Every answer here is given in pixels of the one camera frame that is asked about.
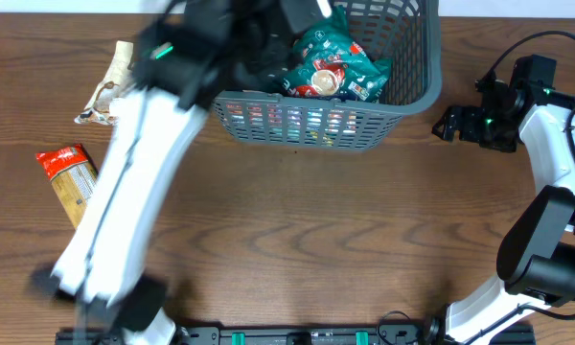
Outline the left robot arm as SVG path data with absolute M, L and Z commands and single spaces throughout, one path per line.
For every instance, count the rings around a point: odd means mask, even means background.
M 50 282 L 72 296 L 72 344 L 175 344 L 166 286 L 145 273 L 153 225 L 173 176 L 224 90 L 259 90 L 294 67 L 296 36 L 328 18 L 326 1 L 187 1 L 138 35 L 96 187 Z

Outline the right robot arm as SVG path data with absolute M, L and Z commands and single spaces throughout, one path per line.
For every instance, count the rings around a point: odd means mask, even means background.
M 475 84 L 480 106 L 451 106 L 432 129 L 444 141 L 513 152 L 523 144 L 536 196 L 499 246 L 494 275 L 432 317 L 425 344 L 510 340 L 522 318 L 575 302 L 575 97 L 553 87 L 555 60 L 519 58 L 509 82 Z

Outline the Kleenex tissue multipack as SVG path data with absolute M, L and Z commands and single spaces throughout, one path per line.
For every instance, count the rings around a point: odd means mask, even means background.
M 217 107 L 216 112 L 224 128 L 237 139 L 323 147 L 335 146 L 343 136 L 352 139 L 361 120 L 342 110 L 324 114 L 322 108 L 260 103 L 228 103 L 223 110 Z

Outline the green Nescafe 3-in-1 bag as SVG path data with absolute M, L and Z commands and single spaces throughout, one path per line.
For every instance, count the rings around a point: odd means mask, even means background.
M 292 53 L 301 63 L 276 80 L 290 97 L 376 103 L 391 75 L 390 59 L 370 59 L 350 36 L 342 7 L 297 39 Z

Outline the orange spaghetti packet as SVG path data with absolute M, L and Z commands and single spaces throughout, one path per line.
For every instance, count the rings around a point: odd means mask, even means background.
M 96 187 L 97 171 L 81 144 L 35 155 L 75 228 Z

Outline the beige brown snack pouch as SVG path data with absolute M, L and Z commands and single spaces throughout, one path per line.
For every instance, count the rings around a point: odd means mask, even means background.
M 117 123 L 118 116 L 111 114 L 110 105 L 121 98 L 131 86 L 133 48 L 131 42 L 116 42 L 109 67 L 81 114 L 74 119 L 76 124 L 113 126 Z

